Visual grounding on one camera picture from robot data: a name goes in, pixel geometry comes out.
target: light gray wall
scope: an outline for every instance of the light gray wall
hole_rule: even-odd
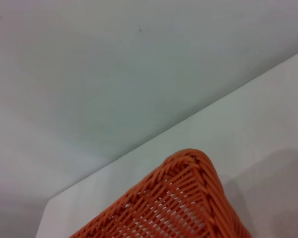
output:
[[[298,0],[1,0],[0,238],[296,52]]]

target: wicker basket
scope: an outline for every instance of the wicker basket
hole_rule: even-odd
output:
[[[169,156],[71,238],[251,238],[212,162],[185,149]]]

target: orange wicker basket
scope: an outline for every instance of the orange wicker basket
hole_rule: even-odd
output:
[[[71,238],[251,238],[206,154],[185,149]]]

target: woven plastic texture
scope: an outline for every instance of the woven plastic texture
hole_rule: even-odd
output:
[[[71,238],[251,238],[202,151],[169,156]]]

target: white surface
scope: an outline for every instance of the white surface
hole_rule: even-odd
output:
[[[298,238],[298,55],[52,198],[37,238],[68,237],[187,147],[209,155],[254,237]]]
[[[0,0],[0,238],[297,52],[298,0]]]

